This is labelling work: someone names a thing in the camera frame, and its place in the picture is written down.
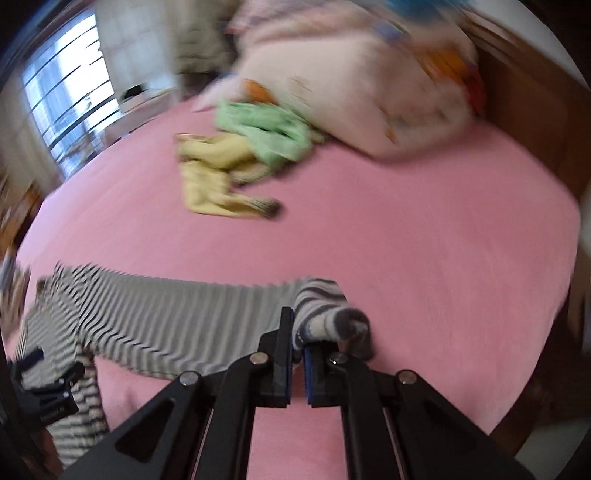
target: window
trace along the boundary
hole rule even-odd
[[[100,51],[94,12],[78,15],[29,59],[25,91],[43,140],[66,178],[101,149],[119,105]]]

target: gray and white striped fabric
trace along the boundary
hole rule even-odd
[[[72,389],[79,412],[49,427],[69,466],[108,433],[95,355],[151,377],[185,370],[208,375],[255,351],[260,336],[278,327],[284,306],[296,311],[296,347],[368,330],[365,315],[348,306],[330,280],[245,287],[58,265],[23,321],[16,356],[37,346],[44,351],[45,359],[24,377],[28,388],[54,381],[74,361],[86,367]]]

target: striped sock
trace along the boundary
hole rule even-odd
[[[307,343],[346,342],[349,353],[363,359],[373,356],[369,320],[347,302],[333,280],[312,278],[295,298],[293,344],[301,350]]]

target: bed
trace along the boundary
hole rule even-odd
[[[266,222],[185,209],[173,134],[215,129],[213,112],[182,103],[45,200],[18,253],[31,285],[57,262],[217,283],[334,278],[372,322],[372,368],[416,370],[491,432],[569,290],[577,201],[591,176],[591,97],[492,21],[470,13],[463,28],[479,49],[488,122],[398,164],[328,142],[248,188],[284,203]],[[95,362],[110,428],[167,383]],[[249,477],[345,478],[338,409],[307,408],[301,373],[294,383],[287,411],[257,412]]]

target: bolt head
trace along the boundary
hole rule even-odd
[[[178,381],[184,387],[189,387],[196,384],[199,381],[199,374],[193,371],[183,372],[179,375]]]
[[[342,365],[347,362],[347,354],[343,352],[333,352],[330,354],[329,362],[333,365]]]
[[[412,370],[402,370],[398,374],[398,379],[403,385],[412,385],[417,381],[417,374]]]
[[[264,365],[269,361],[269,355],[265,352],[254,352],[249,359],[253,365]]]

